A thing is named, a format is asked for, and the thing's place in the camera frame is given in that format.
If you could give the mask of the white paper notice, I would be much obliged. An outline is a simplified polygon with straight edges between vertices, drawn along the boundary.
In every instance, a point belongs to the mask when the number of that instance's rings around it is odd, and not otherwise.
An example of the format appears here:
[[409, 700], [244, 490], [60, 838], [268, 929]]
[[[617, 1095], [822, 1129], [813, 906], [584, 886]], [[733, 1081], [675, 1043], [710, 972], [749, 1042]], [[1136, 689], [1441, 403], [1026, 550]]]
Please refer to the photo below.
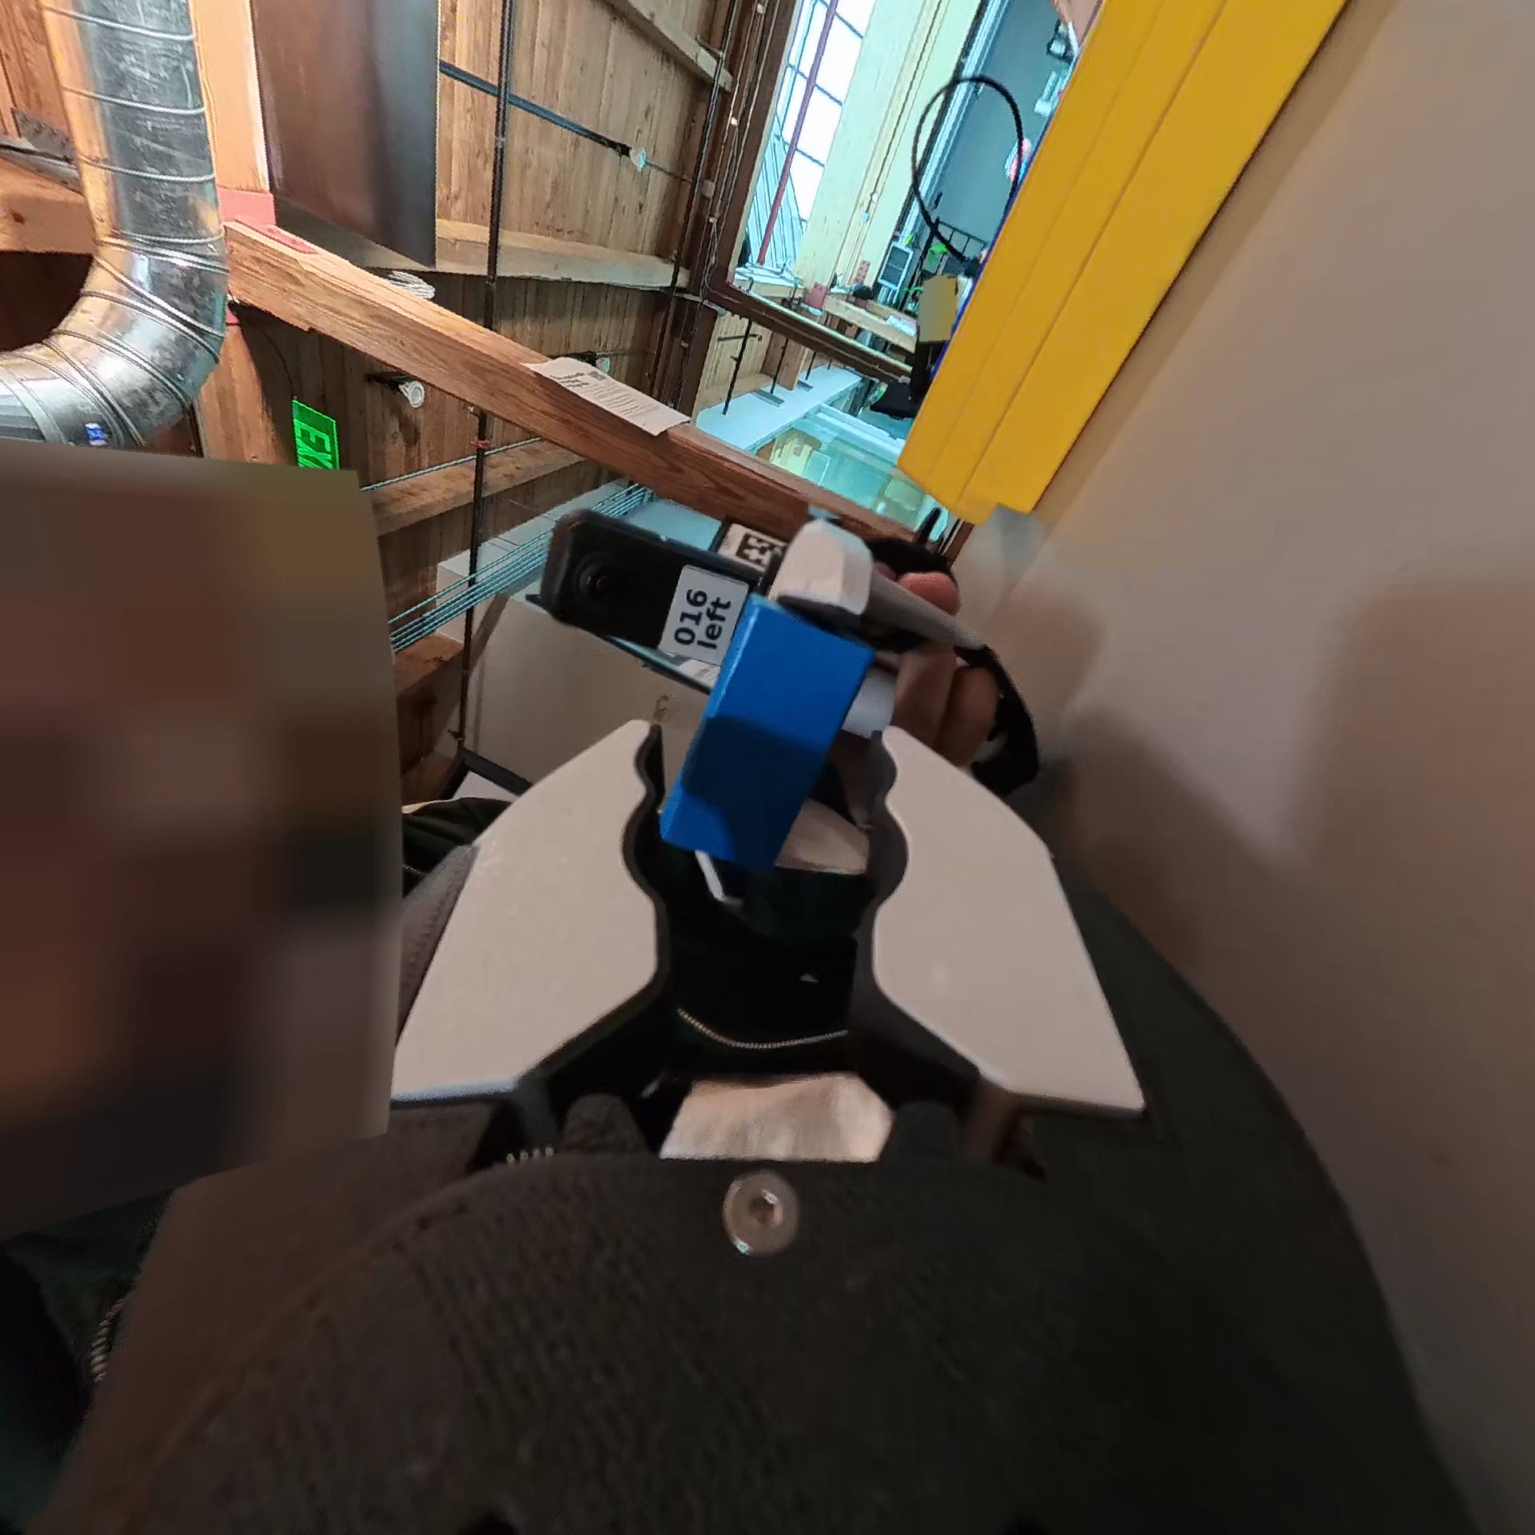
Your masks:
[[639, 393], [638, 386], [620, 383], [613, 375], [580, 357], [546, 357], [534, 365], [531, 375], [552, 382], [566, 393], [584, 397], [596, 409], [645, 432], [646, 438], [660, 438], [680, 423], [690, 423], [686, 415], [660, 403], [649, 393]]

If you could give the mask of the blue rectangular block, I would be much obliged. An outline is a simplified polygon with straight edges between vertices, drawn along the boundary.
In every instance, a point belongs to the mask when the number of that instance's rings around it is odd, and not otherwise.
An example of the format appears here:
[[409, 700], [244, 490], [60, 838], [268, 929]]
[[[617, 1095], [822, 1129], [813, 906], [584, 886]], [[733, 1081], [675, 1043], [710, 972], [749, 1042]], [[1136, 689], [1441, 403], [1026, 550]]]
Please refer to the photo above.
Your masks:
[[769, 870], [869, 669], [869, 643], [749, 599], [660, 805], [660, 841]]

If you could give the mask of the silver ventilation duct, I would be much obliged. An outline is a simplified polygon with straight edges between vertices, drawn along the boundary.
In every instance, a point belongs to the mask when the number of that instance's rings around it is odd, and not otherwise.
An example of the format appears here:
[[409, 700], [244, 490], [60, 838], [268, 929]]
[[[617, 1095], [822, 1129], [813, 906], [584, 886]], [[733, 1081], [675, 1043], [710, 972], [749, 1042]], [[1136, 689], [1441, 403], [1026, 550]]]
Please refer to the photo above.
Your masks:
[[143, 449], [227, 338], [227, 241], [190, 5], [41, 5], [93, 227], [79, 302], [4, 355], [4, 441]]

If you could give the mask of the yellow plastic bin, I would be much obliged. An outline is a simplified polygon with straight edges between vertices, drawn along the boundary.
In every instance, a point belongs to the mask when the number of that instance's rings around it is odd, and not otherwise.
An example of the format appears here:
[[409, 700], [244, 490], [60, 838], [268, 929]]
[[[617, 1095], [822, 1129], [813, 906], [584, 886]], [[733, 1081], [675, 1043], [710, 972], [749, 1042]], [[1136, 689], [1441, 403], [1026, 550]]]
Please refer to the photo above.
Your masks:
[[896, 459], [945, 510], [1037, 508], [1342, 10], [1097, 8]]

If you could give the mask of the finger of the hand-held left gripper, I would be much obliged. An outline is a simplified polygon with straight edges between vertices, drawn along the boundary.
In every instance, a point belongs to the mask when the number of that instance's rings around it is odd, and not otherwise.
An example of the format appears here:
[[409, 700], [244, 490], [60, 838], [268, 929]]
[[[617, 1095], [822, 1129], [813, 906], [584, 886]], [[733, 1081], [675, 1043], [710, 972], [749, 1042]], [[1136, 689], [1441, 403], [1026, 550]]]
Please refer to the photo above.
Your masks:
[[786, 544], [766, 600], [811, 625], [866, 625], [873, 577], [866, 544], [827, 520], [811, 520]]
[[967, 625], [884, 574], [869, 574], [856, 633], [873, 650], [901, 650], [917, 643], [945, 643], [964, 653], [984, 650], [984, 641]]

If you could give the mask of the person's left hand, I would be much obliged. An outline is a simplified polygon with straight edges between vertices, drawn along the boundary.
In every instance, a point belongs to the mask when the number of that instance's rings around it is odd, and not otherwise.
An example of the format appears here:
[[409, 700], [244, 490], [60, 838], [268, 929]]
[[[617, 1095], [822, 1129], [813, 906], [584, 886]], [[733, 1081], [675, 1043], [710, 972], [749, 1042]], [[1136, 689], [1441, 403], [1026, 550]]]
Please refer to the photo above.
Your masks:
[[896, 657], [889, 724], [953, 766], [970, 766], [998, 719], [998, 684], [950, 643], [923, 641]]

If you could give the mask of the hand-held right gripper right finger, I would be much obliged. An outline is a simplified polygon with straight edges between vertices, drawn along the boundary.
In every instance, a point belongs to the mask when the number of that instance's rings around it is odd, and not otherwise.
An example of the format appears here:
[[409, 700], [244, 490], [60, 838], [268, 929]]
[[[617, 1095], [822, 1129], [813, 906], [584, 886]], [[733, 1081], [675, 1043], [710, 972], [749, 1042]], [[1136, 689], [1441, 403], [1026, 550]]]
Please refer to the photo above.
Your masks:
[[907, 732], [869, 766], [869, 1029], [1032, 1108], [1141, 1116], [1044, 841]]

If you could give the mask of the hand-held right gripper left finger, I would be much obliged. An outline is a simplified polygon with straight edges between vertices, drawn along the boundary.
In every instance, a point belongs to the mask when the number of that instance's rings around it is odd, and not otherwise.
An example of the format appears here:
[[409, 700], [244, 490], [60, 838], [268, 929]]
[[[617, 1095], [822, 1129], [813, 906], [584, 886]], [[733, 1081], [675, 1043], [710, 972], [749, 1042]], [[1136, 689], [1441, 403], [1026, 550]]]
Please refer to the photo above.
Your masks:
[[396, 1101], [516, 1090], [656, 995], [663, 920], [638, 834], [660, 789], [660, 732], [620, 724], [469, 844], [393, 1052]]

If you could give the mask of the wooden pillar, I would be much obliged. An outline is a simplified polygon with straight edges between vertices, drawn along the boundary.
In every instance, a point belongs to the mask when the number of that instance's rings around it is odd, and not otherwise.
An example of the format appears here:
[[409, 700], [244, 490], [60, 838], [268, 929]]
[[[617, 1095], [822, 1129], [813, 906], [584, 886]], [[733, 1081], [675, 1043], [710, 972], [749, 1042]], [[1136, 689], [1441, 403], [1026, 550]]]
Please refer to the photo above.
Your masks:
[[794, 538], [805, 520], [827, 514], [856, 538], [914, 540], [911, 527], [756, 459], [686, 421], [649, 435], [539, 375], [544, 357], [538, 350], [412, 298], [337, 253], [241, 220], [227, 223], [223, 233], [234, 302], [420, 377], [668, 502], [769, 538]]

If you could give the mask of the person's left forearm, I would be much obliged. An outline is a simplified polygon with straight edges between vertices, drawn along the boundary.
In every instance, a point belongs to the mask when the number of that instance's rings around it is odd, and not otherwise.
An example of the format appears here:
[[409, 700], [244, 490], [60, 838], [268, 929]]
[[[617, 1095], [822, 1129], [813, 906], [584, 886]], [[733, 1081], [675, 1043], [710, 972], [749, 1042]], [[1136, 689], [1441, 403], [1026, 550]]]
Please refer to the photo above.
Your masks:
[[719, 1075], [848, 1070], [848, 1008], [865, 873], [733, 864], [656, 844], [649, 868], [668, 912], [668, 998], [680, 1043]]

